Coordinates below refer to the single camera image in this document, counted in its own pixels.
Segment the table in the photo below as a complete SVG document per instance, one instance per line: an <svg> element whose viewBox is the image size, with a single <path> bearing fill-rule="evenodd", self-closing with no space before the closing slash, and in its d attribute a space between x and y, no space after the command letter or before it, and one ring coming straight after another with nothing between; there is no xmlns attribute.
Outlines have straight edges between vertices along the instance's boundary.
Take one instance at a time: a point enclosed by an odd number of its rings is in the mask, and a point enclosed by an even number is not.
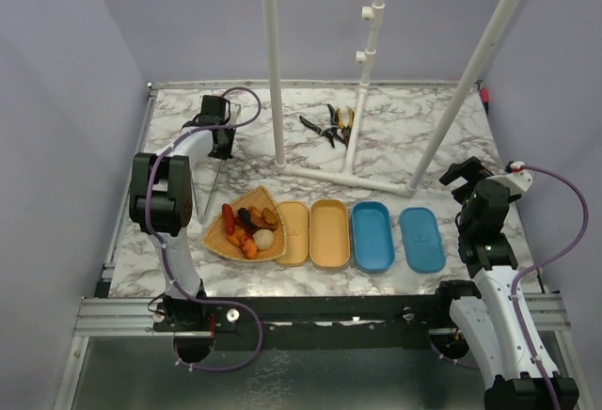
<svg viewBox="0 0 602 410"><path fill-rule="evenodd" d="M222 90L160 90L144 151L156 151L173 140L183 124L200 109L203 94L219 94ZM500 171L502 163L496 149L486 115L476 90L465 101L446 136L416 196L408 199L393 194L350 188L326 181L314 181L278 175L273 168L274 140L270 97L267 89L258 89L263 107L260 118L238 130L232 154L217 177L212 203L202 226L196 217L188 227L192 258L210 296L329 296L329 295L403 295L427 294L439 281L468 279L466 266L457 253L457 230L454 217L460 210L438 177L453 162L477 156L485 166ZM452 97L451 86L382 86L369 92L359 137L355 172L363 178L407 181L430 133ZM282 92L287 161L291 164L339 171L345 149L342 144L332 149L323 137L306 129L299 115L328 124L331 103L344 108L355 104L352 88L307 87L285 88ZM254 113L254 101L241 93L231 97L242 105L241 119ZM197 202L202 213L214 184L219 161L207 158L193 171ZM391 214L396 261L383 274L369 275L360 271L353 258L340 271L316 268L310 261L300 267L285 268L271 261L246 264L223 260L206 251L202 245L203 229L219 214L222 203L230 202L248 190L265 185L276 201L300 200L310 205L320 198L338 198L349 209L361 200L383 202ZM399 214L408 207L429 208L437 217L447 263L437 274L413 272L404 257L399 227ZM531 253L515 205L509 212L504 233L514 249L520 267L532 262ZM115 250L115 272L109 297L149 297L162 292L165 281L159 260L147 235L140 232L125 215ZM536 277L523 280L525 292L538 292Z"/></svg>

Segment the basket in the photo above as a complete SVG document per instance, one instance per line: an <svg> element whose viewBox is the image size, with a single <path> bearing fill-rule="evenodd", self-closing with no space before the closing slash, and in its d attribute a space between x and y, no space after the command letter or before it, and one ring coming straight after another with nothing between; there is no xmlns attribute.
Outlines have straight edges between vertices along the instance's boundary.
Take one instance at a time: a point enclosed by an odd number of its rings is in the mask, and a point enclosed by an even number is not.
<svg viewBox="0 0 602 410"><path fill-rule="evenodd" d="M205 247L222 258L242 262L271 261L280 258L286 253L286 228L282 223L284 219L277 208L276 202L265 186L253 189L242 197L235 199L230 206L234 210L234 214L241 208L248 208L249 206L255 206L260 211L263 210L263 208L272 210L278 219L278 228L274 231L274 243L267 250L260 251L256 259L249 260L245 258L241 249L230 244L226 239L224 217L220 213L203 238L203 245Z"/></svg>

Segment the blue tray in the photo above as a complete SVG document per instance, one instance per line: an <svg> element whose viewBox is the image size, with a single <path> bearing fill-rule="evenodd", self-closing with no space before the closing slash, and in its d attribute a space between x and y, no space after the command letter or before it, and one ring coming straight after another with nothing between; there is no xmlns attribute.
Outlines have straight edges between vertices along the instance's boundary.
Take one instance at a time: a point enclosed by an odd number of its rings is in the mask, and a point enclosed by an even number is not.
<svg viewBox="0 0 602 410"><path fill-rule="evenodd" d="M407 208L399 216L407 264L421 274L439 272L445 252L436 217L426 208Z"/></svg>
<svg viewBox="0 0 602 410"><path fill-rule="evenodd" d="M388 209L378 201L362 201L351 212L357 265L366 272L385 272L395 261Z"/></svg>

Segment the yellow plastic container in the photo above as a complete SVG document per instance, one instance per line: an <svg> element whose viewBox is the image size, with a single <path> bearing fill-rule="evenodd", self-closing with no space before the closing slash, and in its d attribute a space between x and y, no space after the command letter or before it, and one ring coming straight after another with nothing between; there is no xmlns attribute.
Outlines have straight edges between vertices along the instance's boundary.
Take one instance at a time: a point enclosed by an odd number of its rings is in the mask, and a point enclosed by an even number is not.
<svg viewBox="0 0 602 410"><path fill-rule="evenodd" d="M319 267L341 268L351 255L347 206L340 200L318 200L310 217L311 260Z"/></svg>
<svg viewBox="0 0 602 410"><path fill-rule="evenodd" d="M286 227L286 253L276 262L281 266L300 266L309 256L309 210L300 201L283 201L278 205Z"/></svg>

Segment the gray wall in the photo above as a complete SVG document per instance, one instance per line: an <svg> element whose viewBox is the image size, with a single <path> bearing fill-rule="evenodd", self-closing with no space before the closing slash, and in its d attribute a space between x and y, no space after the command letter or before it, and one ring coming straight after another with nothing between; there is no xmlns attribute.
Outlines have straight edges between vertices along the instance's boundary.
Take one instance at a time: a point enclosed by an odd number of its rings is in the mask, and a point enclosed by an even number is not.
<svg viewBox="0 0 602 410"><path fill-rule="evenodd" d="M261 0L104 0L148 81L267 77ZM498 0L387 0L380 79L458 79ZM372 0L278 0L282 76L358 79Z"/></svg>
<svg viewBox="0 0 602 410"><path fill-rule="evenodd" d="M144 111L103 0L0 0L0 407L51 408Z"/></svg>
<svg viewBox="0 0 602 410"><path fill-rule="evenodd" d="M486 75L490 121L504 160L560 172L588 199L582 243L550 266L562 290L582 366L602 406L602 0L529 0ZM545 176L519 203L531 251L543 260L580 226L578 200Z"/></svg>

